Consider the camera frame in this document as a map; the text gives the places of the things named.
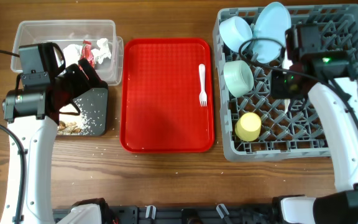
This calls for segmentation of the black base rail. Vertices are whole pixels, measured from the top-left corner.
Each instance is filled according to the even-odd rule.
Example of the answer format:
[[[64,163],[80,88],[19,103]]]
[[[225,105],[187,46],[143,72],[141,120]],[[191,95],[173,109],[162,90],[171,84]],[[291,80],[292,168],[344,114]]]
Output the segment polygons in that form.
[[[278,209],[271,204],[250,204],[231,207],[225,204],[214,207],[136,207],[111,206],[114,220],[122,224],[262,224],[285,223]]]

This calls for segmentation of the red serving tray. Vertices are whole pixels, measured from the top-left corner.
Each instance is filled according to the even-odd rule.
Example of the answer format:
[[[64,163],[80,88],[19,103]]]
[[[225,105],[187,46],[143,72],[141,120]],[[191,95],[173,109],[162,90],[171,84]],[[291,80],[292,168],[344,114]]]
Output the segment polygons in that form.
[[[199,101],[206,67],[207,107]],[[200,38],[133,39],[124,47],[121,146],[131,153],[208,151],[215,140],[211,51]]]

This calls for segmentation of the white plastic spoon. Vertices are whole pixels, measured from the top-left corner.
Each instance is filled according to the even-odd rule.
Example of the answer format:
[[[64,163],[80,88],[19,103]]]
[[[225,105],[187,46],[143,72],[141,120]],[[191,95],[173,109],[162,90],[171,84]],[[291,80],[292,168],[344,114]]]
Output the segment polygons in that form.
[[[285,51],[285,56],[284,56],[284,59],[283,59],[282,68],[288,70],[292,65],[293,65],[293,62],[288,59],[288,52]],[[291,102],[291,99],[284,99],[284,105],[285,105],[284,113],[285,114],[288,113],[290,102]]]

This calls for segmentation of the food scraps and rice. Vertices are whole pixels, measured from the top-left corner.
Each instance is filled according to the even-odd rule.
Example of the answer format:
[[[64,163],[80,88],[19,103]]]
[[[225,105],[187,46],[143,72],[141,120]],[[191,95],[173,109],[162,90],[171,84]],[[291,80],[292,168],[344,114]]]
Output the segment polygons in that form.
[[[99,136],[104,133],[106,116],[101,110],[82,108],[79,115],[69,115],[75,113],[73,105],[67,105],[60,110],[58,135],[73,136]]]

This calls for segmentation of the light blue plate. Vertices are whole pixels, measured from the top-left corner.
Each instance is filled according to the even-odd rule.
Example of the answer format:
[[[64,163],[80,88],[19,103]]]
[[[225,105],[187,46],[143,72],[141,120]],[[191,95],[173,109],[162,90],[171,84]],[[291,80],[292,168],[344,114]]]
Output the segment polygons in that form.
[[[252,49],[257,54],[259,63],[270,63],[278,58],[281,48],[285,45],[285,31],[291,27],[291,17],[287,8],[279,3],[272,2],[260,13],[255,27],[254,38],[269,38],[258,40]]]

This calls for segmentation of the light blue small bowl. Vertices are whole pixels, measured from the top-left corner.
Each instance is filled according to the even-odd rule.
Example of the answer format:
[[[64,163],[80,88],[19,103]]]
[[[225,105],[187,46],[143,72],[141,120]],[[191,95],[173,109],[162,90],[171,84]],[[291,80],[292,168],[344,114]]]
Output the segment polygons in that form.
[[[219,32],[223,42],[233,52],[238,52],[239,47],[253,38],[250,25],[241,17],[234,16],[220,23]]]

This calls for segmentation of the yellow plastic cup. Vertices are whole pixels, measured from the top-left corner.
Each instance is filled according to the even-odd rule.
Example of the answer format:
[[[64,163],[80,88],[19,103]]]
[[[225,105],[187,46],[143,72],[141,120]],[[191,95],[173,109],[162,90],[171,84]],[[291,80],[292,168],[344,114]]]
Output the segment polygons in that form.
[[[235,134],[243,141],[255,141],[260,134],[262,122],[253,112],[243,114],[235,125]]]

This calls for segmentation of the mint green bowl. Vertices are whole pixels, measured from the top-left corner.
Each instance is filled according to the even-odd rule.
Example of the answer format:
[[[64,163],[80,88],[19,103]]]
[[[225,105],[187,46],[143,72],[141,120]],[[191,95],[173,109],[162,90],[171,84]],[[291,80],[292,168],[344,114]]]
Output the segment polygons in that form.
[[[252,70],[245,61],[226,62],[223,74],[226,86],[234,97],[241,97],[253,89],[254,78]]]

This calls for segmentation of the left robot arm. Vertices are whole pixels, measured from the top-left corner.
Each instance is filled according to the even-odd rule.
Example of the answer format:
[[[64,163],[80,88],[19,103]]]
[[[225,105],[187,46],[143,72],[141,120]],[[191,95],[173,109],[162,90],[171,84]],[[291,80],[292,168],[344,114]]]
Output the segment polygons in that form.
[[[19,47],[22,73],[2,103],[10,142],[1,223],[54,223],[51,203],[53,145],[61,108],[95,91],[108,93],[87,59],[66,65],[53,42]]]

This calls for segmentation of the red snack wrapper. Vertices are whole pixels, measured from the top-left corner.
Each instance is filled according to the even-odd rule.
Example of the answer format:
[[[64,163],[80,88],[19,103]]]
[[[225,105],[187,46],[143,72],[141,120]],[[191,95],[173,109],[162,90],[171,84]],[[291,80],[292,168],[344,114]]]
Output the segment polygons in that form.
[[[87,40],[83,41],[81,55],[80,55],[80,60],[81,59],[87,59],[89,64],[94,68],[95,60],[94,60],[94,55],[91,51],[91,42],[90,41],[87,41]]]

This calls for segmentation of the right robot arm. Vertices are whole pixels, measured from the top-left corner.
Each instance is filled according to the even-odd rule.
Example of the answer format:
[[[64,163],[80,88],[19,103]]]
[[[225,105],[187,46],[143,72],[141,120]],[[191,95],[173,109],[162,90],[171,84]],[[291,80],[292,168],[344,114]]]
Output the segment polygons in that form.
[[[324,197],[275,199],[283,223],[358,223],[358,83],[345,51],[324,52],[318,26],[286,30],[288,70],[271,77],[275,99],[310,101],[323,126],[334,167],[337,192]]]

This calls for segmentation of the white plastic fork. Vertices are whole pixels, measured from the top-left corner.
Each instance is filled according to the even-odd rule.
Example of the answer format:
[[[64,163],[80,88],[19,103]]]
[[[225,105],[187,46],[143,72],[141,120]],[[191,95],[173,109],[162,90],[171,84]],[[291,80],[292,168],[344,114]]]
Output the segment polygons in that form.
[[[200,105],[202,107],[207,107],[207,94],[205,91],[205,78],[206,78],[206,67],[204,64],[199,64],[198,67],[198,71],[199,71],[199,78],[200,78],[200,94],[199,94],[199,101],[200,101]]]

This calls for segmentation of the clear plastic waste bin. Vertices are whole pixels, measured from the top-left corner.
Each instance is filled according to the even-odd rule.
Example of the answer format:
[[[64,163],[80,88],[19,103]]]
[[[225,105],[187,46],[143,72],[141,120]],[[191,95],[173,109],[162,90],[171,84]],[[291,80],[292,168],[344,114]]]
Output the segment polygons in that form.
[[[22,21],[17,29],[13,52],[18,53],[21,45],[54,42],[61,49],[70,44],[81,45],[84,40],[91,42],[96,49],[99,39],[108,39],[112,53],[102,63],[94,66],[96,73],[108,85],[119,85],[122,78],[124,41],[116,34],[116,25],[112,20],[44,20]]]

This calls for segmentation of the black waste tray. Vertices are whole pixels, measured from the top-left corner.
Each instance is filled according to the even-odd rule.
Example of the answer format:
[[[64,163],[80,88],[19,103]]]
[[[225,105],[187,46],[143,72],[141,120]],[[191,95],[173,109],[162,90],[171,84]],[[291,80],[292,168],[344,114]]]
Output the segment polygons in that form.
[[[86,93],[75,98],[74,103],[77,106],[82,105],[81,106],[82,108],[101,110],[101,111],[105,112],[105,116],[107,117],[108,96],[109,96],[108,85],[106,82],[102,82],[101,87],[92,88],[92,89],[88,90]]]

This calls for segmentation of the grey dishwasher rack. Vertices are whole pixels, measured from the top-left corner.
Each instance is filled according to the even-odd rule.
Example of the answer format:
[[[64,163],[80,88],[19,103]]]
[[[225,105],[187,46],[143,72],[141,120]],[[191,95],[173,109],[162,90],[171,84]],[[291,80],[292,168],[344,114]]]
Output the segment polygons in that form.
[[[287,9],[294,25],[318,25],[323,50],[345,50],[358,63],[358,4],[289,6]],[[252,67],[254,85],[243,96],[232,96],[226,86],[224,64],[239,57],[224,45],[219,25],[233,16],[239,16],[253,26],[262,10],[262,7],[221,9],[214,25],[213,49],[219,75],[224,156],[231,162],[328,157],[330,151],[316,110],[311,103],[304,105],[296,101],[293,105],[295,113],[285,113],[284,102],[270,96],[270,70]],[[262,120],[259,138],[252,142],[241,140],[234,131],[238,119],[246,112],[258,114]]]

